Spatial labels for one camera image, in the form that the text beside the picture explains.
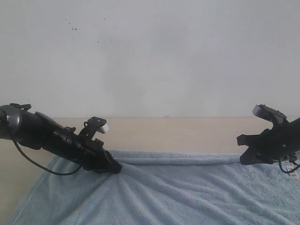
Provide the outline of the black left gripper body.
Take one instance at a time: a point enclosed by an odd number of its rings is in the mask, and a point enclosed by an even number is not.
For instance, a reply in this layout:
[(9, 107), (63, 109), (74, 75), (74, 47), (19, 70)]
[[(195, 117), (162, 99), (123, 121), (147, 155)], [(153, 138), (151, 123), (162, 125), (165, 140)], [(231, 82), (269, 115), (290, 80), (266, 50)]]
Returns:
[(52, 152), (67, 159), (86, 171), (104, 173), (110, 170), (110, 153), (104, 143), (92, 140), (95, 128), (85, 127), (77, 135), (73, 127), (55, 130), (52, 134)]

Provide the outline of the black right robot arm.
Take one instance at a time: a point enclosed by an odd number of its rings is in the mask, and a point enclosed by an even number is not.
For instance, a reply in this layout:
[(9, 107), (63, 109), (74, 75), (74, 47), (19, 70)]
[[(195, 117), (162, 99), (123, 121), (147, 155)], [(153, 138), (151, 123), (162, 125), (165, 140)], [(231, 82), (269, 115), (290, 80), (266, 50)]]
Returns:
[(273, 164), (300, 150), (300, 119), (285, 120), (258, 135), (237, 137), (239, 146), (248, 146), (240, 156), (242, 165)]

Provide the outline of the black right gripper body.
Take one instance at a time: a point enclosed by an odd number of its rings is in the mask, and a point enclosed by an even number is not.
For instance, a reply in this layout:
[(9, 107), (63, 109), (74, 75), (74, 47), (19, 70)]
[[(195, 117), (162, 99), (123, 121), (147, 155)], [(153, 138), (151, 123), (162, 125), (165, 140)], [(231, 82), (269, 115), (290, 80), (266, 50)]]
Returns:
[(298, 128), (266, 129), (259, 135), (261, 140), (255, 146), (268, 148), (269, 155), (274, 161), (300, 150), (300, 130)]

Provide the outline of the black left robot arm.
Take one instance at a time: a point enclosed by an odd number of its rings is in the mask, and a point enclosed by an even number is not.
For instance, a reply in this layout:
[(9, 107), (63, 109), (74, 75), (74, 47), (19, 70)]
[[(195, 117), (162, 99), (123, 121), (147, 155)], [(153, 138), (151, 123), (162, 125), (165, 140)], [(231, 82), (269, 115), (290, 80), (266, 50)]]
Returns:
[(0, 137), (34, 150), (44, 149), (77, 164), (79, 169), (96, 173), (118, 174), (122, 166), (104, 149), (95, 133), (108, 131), (107, 121), (91, 117), (75, 134), (75, 127), (64, 127), (41, 112), (31, 113), (30, 104), (8, 104), (0, 107)]

